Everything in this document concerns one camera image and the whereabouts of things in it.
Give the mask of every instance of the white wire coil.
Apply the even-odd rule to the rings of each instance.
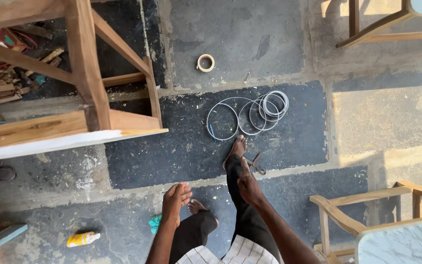
[[[283,108],[281,109],[281,110],[279,110],[278,109],[278,107],[276,107],[276,105],[274,105],[272,102],[270,102],[270,101],[268,101],[268,98],[270,97],[270,96],[276,96],[278,99],[280,99],[282,102],[283,102]],[[230,105],[227,105],[227,104],[225,104],[225,103],[223,103],[224,101],[226,101],[226,100],[229,100],[229,99],[246,99],[246,100],[248,100],[249,102],[248,103],[246,103],[242,108],[241,108],[241,110],[239,111],[239,114],[237,114],[237,112],[234,110],[234,108],[232,108],[232,106],[230,106]],[[242,127],[241,127],[241,124],[240,124],[240,116],[241,116],[241,113],[242,113],[242,111],[243,111],[243,109],[248,105],[248,104],[250,104],[250,103],[252,103],[252,105],[250,106],[250,109],[249,109],[249,118],[250,118],[250,123],[252,124],[252,126],[255,128],[255,129],[257,129],[258,130],[258,132],[256,132],[256,133],[249,133],[249,132],[247,132],[247,131],[245,131],[245,130],[243,130],[242,129]],[[276,112],[272,112],[272,111],[270,111],[269,109],[268,109],[268,103],[270,103],[271,105],[273,105],[273,107],[274,107],[274,109],[276,110]],[[255,104],[257,104],[258,105],[258,112],[259,112],[259,114],[260,114],[260,116],[265,120],[265,123],[264,123],[264,125],[263,125],[263,128],[258,128],[254,123],[253,123],[253,121],[252,121],[252,118],[250,117],[250,111],[252,110],[252,108],[254,107],[254,105]],[[210,117],[210,114],[211,114],[211,112],[214,110],[214,108],[216,107],[216,106],[218,106],[218,105],[225,105],[225,106],[227,106],[227,107],[229,107],[229,108],[231,108],[231,110],[234,112],[234,114],[235,114],[235,117],[237,118],[237,128],[235,129],[235,132],[230,136],[230,137],[228,137],[228,138],[226,138],[226,139],[220,139],[220,138],[217,138],[217,137],[215,137],[214,135],[213,135],[213,133],[211,133],[211,131],[210,131],[210,127],[209,127],[209,117]],[[244,133],[244,134],[246,134],[246,135],[250,135],[250,136],[252,136],[252,135],[257,135],[257,134],[260,134],[262,131],[268,131],[268,130],[270,130],[270,129],[272,129],[273,127],[275,127],[277,124],[278,124],[278,121],[279,120],[281,120],[281,118],[283,118],[283,116],[284,116],[284,114],[287,112],[287,110],[288,110],[288,108],[289,108],[289,99],[287,98],[287,96],[286,96],[286,94],[285,93],[283,93],[283,92],[280,92],[280,91],[271,91],[271,92],[269,92],[269,93],[266,93],[266,94],[264,94],[264,95],[262,95],[262,96],[260,96],[260,97],[258,97],[257,99],[255,99],[255,100],[251,100],[251,99],[248,99],[248,98],[245,98],[245,97],[229,97],[229,98],[226,98],[226,99],[224,99],[224,100],[222,100],[222,101],[220,101],[219,103],[217,103],[217,104],[215,104],[212,108],[211,108],[211,110],[209,111],[209,113],[208,113],[208,117],[206,118],[206,129],[208,129],[208,133],[214,138],[214,139],[216,139],[216,140],[219,140],[219,141],[226,141],[226,140],[229,140],[229,139],[231,139],[231,138],[233,138],[236,134],[237,134],[237,132],[238,132],[238,130],[239,129],[241,129],[242,130],[242,132]],[[274,125],[273,126],[271,126],[271,127],[269,127],[269,128],[266,128],[266,122],[275,122],[274,123]]]

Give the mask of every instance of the foot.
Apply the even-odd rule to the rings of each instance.
[[[242,157],[245,150],[247,150],[247,139],[243,135],[239,135],[232,146],[231,152],[229,152],[229,155],[227,155],[226,160],[222,164],[224,170],[226,169],[226,161],[230,156],[236,154],[239,157]]]
[[[192,215],[199,213],[200,210],[206,210],[206,208],[196,199],[191,199],[188,203],[188,210]]]

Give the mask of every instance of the marble tabletop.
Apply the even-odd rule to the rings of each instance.
[[[422,220],[361,232],[355,256],[357,264],[422,264]]]

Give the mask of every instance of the yellow spray can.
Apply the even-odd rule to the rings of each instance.
[[[90,243],[94,242],[96,239],[99,239],[99,238],[100,238],[99,233],[87,232],[87,233],[82,233],[82,234],[70,236],[67,239],[66,244],[69,248],[73,248],[73,247],[77,247],[77,246],[90,244]]]

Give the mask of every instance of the wooden chair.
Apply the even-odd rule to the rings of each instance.
[[[0,4],[0,28],[65,17],[72,72],[0,46],[0,61],[76,86],[82,111],[0,125],[0,159],[167,132],[149,57],[141,59],[91,8],[89,0],[15,0]],[[95,34],[141,73],[100,76]],[[112,110],[105,86],[146,80],[152,117]]]
[[[363,42],[422,39],[422,32],[376,35],[378,32],[415,16],[422,16],[422,0],[401,0],[401,10],[359,31],[359,0],[349,0],[349,38],[336,47],[349,47]]]
[[[337,225],[339,225],[345,231],[348,231],[353,234],[355,237],[357,237],[363,231],[371,231],[373,229],[385,228],[389,226],[401,226],[408,223],[422,221],[422,186],[414,184],[408,180],[397,181],[396,185],[398,187],[381,191],[369,192],[360,195],[339,197],[331,200],[327,200],[320,195],[310,196],[310,201],[316,203],[319,206],[320,230],[322,233],[322,243],[314,245],[314,248],[320,251],[320,253],[325,257],[328,263],[341,264],[341,262],[338,260],[338,256],[351,255],[355,253],[355,249],[345,249],[341,251],[330,250],[330,238],[328,235],[328,217],[330,217]],[[390,196],[403,195],[409,193],[413,194],[413,219],[411,220],[366,227],[362,223],[350,218],[349,216],[344,214],[340,209],[337,208],[337,206],[341,205],[377,200]]]

